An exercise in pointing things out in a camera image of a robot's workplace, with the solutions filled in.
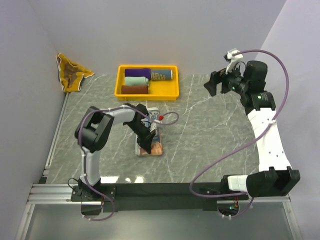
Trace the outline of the striped rabbit print towel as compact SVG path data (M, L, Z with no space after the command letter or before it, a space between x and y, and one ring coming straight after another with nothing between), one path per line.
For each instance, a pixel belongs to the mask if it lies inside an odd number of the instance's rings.
M135 155L138 157L145 156L161 156L163 155L163 144L161 139L161 129L157 123L152 121L158 121L160 117L160 110L158 107L147 108L148 115L141 120L141 123L148 128L150 135L147 138L147 147L150 147L151 153L148 153L144 148L139 145L141 138L135 135Z

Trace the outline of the yellow brown towel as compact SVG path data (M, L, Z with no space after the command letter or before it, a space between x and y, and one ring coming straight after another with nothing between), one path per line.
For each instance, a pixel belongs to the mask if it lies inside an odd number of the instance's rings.
M84 66L70 60L62 53L56 55L58 79L64 93L79 92L82 82L95 73Z

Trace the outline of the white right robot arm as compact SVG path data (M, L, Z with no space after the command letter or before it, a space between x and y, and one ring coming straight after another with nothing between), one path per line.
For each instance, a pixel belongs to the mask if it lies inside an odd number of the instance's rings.
M221 180L220 195L230 200L238 192L251 197L283 197L299 182L298 170L293 170L285 154L278 125L273 95L264 89L268 66L264 62L251 60L241 73L239 67L230 72L226 69L213 71L204 84L209 94L233 91L240 95L240 102L252 126L258 150L258 172L249 175L224 175Z

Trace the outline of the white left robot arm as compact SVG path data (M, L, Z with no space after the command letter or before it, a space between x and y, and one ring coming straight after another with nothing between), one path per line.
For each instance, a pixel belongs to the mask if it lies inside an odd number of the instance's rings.
M91 106L77 126L74 136L81 149L82 170L80 180L86 186L82 194L89 201L100 197L100 152L106 145L114 125L128 126L136 135L136 143L148 154L152 152L152 140L156 136L155 123L145 125L143 119L149 116L147 108L125 103L119 107L101 109Z

